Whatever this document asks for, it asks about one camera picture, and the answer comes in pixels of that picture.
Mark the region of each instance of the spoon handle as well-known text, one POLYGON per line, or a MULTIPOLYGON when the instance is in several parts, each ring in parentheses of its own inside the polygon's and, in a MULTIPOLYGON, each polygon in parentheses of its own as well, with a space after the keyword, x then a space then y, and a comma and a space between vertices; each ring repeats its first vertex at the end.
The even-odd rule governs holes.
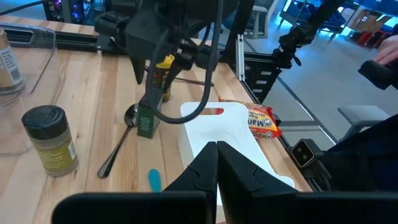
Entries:
POLYGON ((112 166, 113 166, 113 162, 115 161, 116 156, 118 155, 120 146, 122 145, 124 139, 126 138, 127 134, 131 130, 131 128, 132 128, 132 126, 128 126, 126 128, 126 130, 124 131, 124 133, 122 135, 122 138, 119 140, 119 142, 116 145, 116 147, 114 148, 113 152, 109 155, 107 160, 104 162, 104 164, 99 169, 99 171, 97 173, 99 178, 107 178, 107 176, 111 172, 111 169, 112 169, 112 166))

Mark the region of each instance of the black cable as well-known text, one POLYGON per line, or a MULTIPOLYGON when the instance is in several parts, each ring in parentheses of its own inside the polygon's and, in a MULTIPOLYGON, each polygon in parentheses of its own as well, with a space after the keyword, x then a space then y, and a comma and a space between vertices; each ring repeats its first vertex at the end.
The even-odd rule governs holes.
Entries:
POLYGON ((220 33, 221 33, 221 20, 222 20, 222 15, 223 15, 223 0, 217 0, 217 17, 216 17, 216 22, 215 22, 215 28, 213 31, 213 40, 211 43, 210 47, 210 59, 208 62, 208 66, 206 69, 206 78, 205 78, 205 90, 203 92, 203 96, 201 99, 201 102, 199 103, 199 106, 197 109, 195 109, 194 112, 192 112, 190 115, 182 117, 182 118, 169 118, 164 116, 160 111, 157 110, 157 103, 154 100, 153 97, 153 78, 154 78, 154 70, 155 70, 155 65, 157 61, 157 57, 159 55, 159 51, 161 46, 163 46, 164 42, 167 40, 167 37, 169 36, 170 30, 167 29, 163 32, 163 34, 160 37, 159 43, 157 44, 155 51, 152 55, 152 60, 150 61, 149 69, 148 69, 148 76, 147 76, 147 82, 146 82, 146 94, 148 97, 148 102, 150 107, 152 108, 154 114, 156 117, 161 119, 162 121, 165 121, 166 123, 169 124, 183 124, 186 122, 189 122, 196 118, 205 108, 209 96, 210 96, 210 90, 211 90, 211 78, 213 76, 213 67, 216 66, 216 60, 217 60, 217 48, 218 48, 218 41, 220 39, 220 33))
POLYGON ((0 12, 0 16, 6 15, 6 14, 9 14, 9 13, 12 13, 12 12, 20 11, 21 9, 25 9, 27 7, 32 7, 32 6, 36 6, 38 4, 43 4, 44 2, 45 1, 37 1, 37 2, 29 3, 29 4, 25 4, 23 6, 18 6, 18 7, 12 8, 12 9, 8 9, 8 10, 5 10, 3 12, 0 12))

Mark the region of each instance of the white label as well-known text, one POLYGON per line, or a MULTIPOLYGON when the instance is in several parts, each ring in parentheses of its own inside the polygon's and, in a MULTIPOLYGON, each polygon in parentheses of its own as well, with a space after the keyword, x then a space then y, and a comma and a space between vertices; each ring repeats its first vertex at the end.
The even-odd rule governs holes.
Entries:
POLYGON ((73 142, 71 142, 69 144, 68 149, 69 149, 70 157, 72 158, 72 160, 74 160, 76 157, 76 149, 75 149, 75 145, 73 144, 73 142))
POLYGON ((0 60, 1 66, 4 69, 4 66, 7 68, 14 85, 20 83, 23 79, 21 73, 19 72, 17 59, 14 53, 11 50, 11 47, 8 46, 5 49, 0 50, 0 60))

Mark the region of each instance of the small green box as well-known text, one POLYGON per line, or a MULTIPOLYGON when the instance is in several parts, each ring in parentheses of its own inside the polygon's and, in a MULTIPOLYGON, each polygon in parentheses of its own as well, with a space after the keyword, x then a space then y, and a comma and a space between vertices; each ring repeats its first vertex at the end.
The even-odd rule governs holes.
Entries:
MULTIPOLYGON (((157 102, 157 109, 161 111, 163 91, 160 88, 153 88, 153 97, 157 102)), ((149 106, 147 95, 145 94, 139 102, 138 107, 138 131, 137 135, 145 138, 153 138, 160 119, 155 116, 149 106)))

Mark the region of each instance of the metal jar lid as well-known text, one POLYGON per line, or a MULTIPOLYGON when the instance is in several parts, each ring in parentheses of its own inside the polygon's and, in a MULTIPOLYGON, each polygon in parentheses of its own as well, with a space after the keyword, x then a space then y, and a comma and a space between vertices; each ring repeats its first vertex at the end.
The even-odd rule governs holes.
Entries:
POLYGON ((38 106, 22 117, 26 133, 34 139, 47 140, 58 137, 68 129, 65 111, 58 106, 38 106))

